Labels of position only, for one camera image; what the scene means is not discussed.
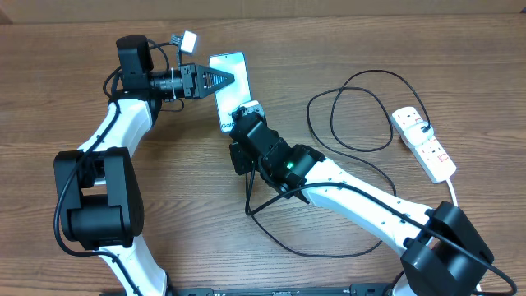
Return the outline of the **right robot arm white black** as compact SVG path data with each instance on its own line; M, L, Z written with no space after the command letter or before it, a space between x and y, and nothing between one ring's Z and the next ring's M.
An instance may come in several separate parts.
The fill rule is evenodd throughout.
M405 201L347 173L320 151L290 146L259 108L233 113L230 155L239 175L255 171L279 198L332 210L387 244L403 266L393 294L476 295L494 257L466 214Z

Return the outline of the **white charger plug adapter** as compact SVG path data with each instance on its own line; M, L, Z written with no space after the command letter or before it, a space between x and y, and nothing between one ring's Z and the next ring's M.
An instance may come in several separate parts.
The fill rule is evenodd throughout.
M401 134L401 138L409 148L414 148L430 141L434 136L434 129L428 122L415 123L406 127Z

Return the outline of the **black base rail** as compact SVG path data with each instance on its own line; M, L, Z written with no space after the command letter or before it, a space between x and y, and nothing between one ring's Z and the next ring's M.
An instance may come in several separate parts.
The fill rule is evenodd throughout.
M388 283L351 284L348 287L282 288L282 289L176 289L172 296L392 296L395 290Z

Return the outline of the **white power strip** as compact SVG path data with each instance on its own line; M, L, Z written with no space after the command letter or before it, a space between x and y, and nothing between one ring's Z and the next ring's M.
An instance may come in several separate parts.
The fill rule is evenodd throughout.
M400 137L406 127L426 122L414 107L398 109L391 114L390 119ZM435 137L435 133L430 141L409 149L433 183L451 181L457 167Z

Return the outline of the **Samsung Galaxy smartphone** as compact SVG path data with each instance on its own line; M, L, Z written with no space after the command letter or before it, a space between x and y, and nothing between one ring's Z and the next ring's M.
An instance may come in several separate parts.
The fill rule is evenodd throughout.
M251 101L250 82L243 52L222 53L209 57L210 67L233 74L234 82L215 93L219 129L229 133L234 125L232 112L240 105Z

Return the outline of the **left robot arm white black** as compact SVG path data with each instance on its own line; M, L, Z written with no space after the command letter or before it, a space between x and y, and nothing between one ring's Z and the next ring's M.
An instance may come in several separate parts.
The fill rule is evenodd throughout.
M175 67L155 72L153 49L144 35L117 40L120 65L104 81L108 112L91 138L75 150L59 152L53 162L58 194L53 234L74 257L100 257L123 286L124 295L174 295L168 272L147 247L142 230L144 205L132 165L142 137L155 125L165 102L203 99L234 83L232 73L195 63L196 35L173 35Z

